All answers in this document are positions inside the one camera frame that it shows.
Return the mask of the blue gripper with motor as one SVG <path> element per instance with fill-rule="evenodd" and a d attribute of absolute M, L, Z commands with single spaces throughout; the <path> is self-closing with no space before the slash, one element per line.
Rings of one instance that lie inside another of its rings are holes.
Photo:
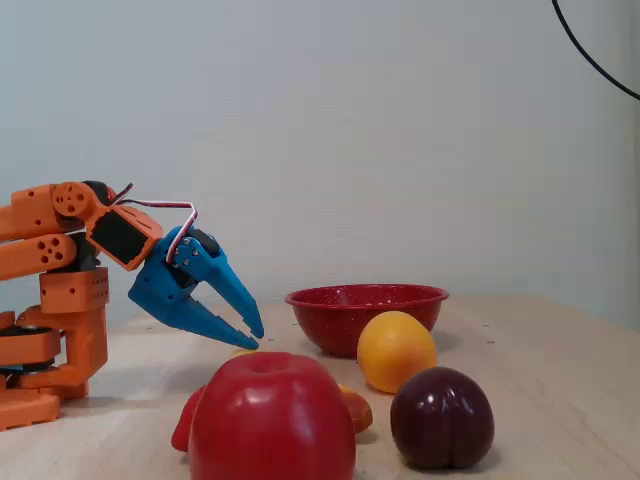
<path fill-rule="evenodd" d="M 166 255 L 178 231 L 175 227 L 154 246 L 129 290 L 129 298 L 167 326 L 256 350 L 254 338 L 192 297 L 199 283 L 206 282 L 241 316 L 254 337 L 264 337 L 257 303 L 231 268 L 224 250 L 212 235 L 190 228 L 176 249 L 177 264 L 169 264 Z"/>

